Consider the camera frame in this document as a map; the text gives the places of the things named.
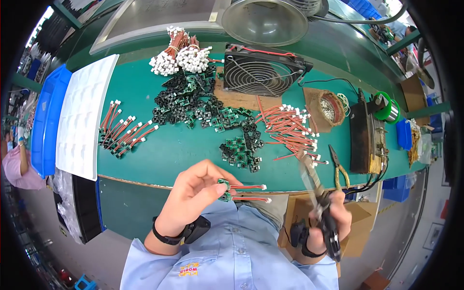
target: shirt logo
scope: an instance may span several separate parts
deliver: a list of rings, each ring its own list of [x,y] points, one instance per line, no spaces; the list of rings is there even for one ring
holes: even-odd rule
[[[199,263],[190,263],[188,265],[185,265],[183,267],[180,267],[180,272],[179,276],[193,276],[193,275],[198,275],[198,267]]]

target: white foam tray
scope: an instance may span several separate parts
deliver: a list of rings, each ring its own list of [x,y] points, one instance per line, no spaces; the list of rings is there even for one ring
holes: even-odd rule
[[[97,138],[106,90],[119,54],[74,72],[58,124],[56,167],[97,180]]]

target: cooling fan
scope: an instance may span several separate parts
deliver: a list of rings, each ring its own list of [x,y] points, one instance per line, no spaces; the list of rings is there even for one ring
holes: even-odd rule
[[[280,97],[313,67],[291,52],[257,45],[227,44],[224,60],[224,90],[268,97]]]

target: light blue shirt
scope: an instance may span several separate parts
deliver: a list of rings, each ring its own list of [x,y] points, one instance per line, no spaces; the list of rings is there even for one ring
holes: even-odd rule
[[[384,19],[387,19],[387,18],[390,18],[390,17],[388,17],[388,16],[381,17],[379,20],[384,20]],[[403,23],[399,22],[398,20],[395,20],[395,21],[390,22],[390,23],[386,23],[385,25],[388,26],[390,28],[390,30],[393,33],[395,33],[396,36],[398,36],[399,38],[403,39],[406,36],[407,26],[404,25]],[[394,41],[394,40],[390,40],[390,42],[392,44],[396,43],[396,41]],[[408,48],[408,50],[410,52],[413,51],[413,47],[414,47],[414,45],[412,43],[407,46],[407,48]]]
[[[338,289],[333,260],[289,262],[277,247],[276,228],[256,208],[217,200],[202,216],[210,230],[176,255],[152,254],[134,239],[121,289]]]

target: hand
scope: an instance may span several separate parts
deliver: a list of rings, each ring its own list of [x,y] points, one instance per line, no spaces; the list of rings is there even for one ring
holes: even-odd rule
[[[345,193],[342,191],[333,192],[329,198],[331,199],[330,204],[330,215],[335,219],[337,223],[338,237],[342,241],[349,234],[351,230],[351,213],[346,210],[343,205],[345,200]],[[314,219],[313,213],[309,214],[310,219]],[[322,254],[326,251],[324,238],[322,237],[321,229],[312,227],[309,229],[308,240],[306,241],[308,250],[315,254]]]
[[[185,225],[194,222],[208,205],[227,190],[226,184],[218,184],[218,178],[225,179],[230,184],[243,185],[232,174],[208,159],[181,172],[156,219],[156,231],[162,236],[178,236]]]

